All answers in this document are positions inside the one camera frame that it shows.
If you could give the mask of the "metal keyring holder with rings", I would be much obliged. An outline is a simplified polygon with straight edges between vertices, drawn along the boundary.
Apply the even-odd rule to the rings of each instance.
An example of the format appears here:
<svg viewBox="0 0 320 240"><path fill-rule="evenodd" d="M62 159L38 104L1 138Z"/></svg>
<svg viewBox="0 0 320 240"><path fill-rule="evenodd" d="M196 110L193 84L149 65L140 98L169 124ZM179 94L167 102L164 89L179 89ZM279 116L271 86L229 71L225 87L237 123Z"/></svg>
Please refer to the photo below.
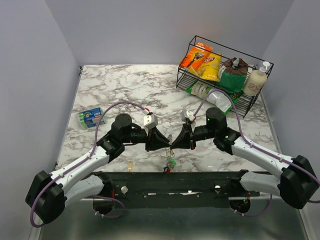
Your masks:
<svg viewBox="0 0 320 240"><path fill-rule="evenodd" d="M175 153L174 153L174 151L173 151L170 147L167 147L167 148L165 149L165 154L166 154L166 165L165 165L165 167L167 167L167 160L168 160L169 158L174 159Z"/></svg>

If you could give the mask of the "green key tag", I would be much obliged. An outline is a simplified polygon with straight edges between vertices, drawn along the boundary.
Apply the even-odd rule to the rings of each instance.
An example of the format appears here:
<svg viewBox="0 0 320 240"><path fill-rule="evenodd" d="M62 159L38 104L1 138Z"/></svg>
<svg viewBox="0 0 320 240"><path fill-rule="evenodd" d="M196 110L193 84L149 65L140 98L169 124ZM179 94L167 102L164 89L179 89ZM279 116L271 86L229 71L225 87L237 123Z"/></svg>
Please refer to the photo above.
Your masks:
<svg viewBox="0 0 320 240"><path fill-rule="evenodd" d="M176 161L173 159L173 158L169 158L167 160L167 167L170 168L170 169L173 169L175 166L176 166Z"/></svg>

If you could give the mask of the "blue key tag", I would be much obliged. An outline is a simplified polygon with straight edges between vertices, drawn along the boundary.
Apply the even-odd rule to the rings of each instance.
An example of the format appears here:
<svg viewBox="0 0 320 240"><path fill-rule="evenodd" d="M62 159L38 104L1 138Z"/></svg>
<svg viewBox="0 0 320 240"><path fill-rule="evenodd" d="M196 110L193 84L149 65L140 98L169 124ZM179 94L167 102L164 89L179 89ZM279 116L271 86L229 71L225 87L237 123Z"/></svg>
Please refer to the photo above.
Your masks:
<svg viewBox="0 0 320 240"><path fill-rule="evenodd" d="M167 166L164 167L164 168L163 168L163 173L167 173L167 172L168 172L168 169L169 169L169 168L168 168Z"/></svg>

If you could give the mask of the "yellow key tag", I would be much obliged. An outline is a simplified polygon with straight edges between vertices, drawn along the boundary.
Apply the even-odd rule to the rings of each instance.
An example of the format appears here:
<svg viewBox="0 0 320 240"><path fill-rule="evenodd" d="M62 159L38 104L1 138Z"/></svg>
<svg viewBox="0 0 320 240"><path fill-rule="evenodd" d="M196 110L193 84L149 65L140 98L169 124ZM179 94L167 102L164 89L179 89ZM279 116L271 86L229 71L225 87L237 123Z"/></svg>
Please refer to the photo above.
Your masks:
<svg viewBox="0 0 320 240"><path fill-rule="evenodd" d="M128 171L128 172L132 172L132 170L133 170L133 162L132 162L132 161L129 161L129 162L128 162L128 166L127 166L127 171Z"/></svg>

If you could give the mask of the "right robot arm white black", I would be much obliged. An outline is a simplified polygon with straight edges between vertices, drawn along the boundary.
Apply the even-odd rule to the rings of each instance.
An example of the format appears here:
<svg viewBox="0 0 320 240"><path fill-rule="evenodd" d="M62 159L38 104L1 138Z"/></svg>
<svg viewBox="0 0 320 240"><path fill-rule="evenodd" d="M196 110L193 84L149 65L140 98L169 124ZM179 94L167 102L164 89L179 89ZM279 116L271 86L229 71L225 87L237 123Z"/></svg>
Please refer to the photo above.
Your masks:
<svg viewBox="0 0 320 240"><path fill-rule="evenodd" d="M281 197L295 209L303 209L311 201L320 182L306 157L283 155L248 140L241 132L228 127L226 116L217 107L207 109L205 117L205 125L194 127L196 116L183 110L182 129L171 148L193 150L198 141L212 139L220 151L246 159L268 172L242 172L230 183L234 195L241 196L247 191L267 193Z"/></svg>

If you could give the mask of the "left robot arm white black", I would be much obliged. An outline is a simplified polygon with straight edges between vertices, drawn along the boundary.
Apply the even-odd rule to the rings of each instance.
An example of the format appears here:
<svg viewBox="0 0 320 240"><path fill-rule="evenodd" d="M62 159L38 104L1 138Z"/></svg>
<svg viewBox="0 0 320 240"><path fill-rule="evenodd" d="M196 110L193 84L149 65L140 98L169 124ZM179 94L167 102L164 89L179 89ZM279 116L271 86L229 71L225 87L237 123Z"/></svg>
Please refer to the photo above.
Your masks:
<svg viewBox="0 0 320 240"><path fill-rule="evenodd" d="M158 119L153 113L143 117L143 127L132 122L130 115L119 114L110 131L94 143L93 148L60 170L37 173L28 190L25 202L31 208L30 223L43 224L57 219L68 204L86 197L107 197L111 185L92 172L115 160L125 151L126 144L144 144L145 150L168 148L170 141L157 129Z"/></svg>

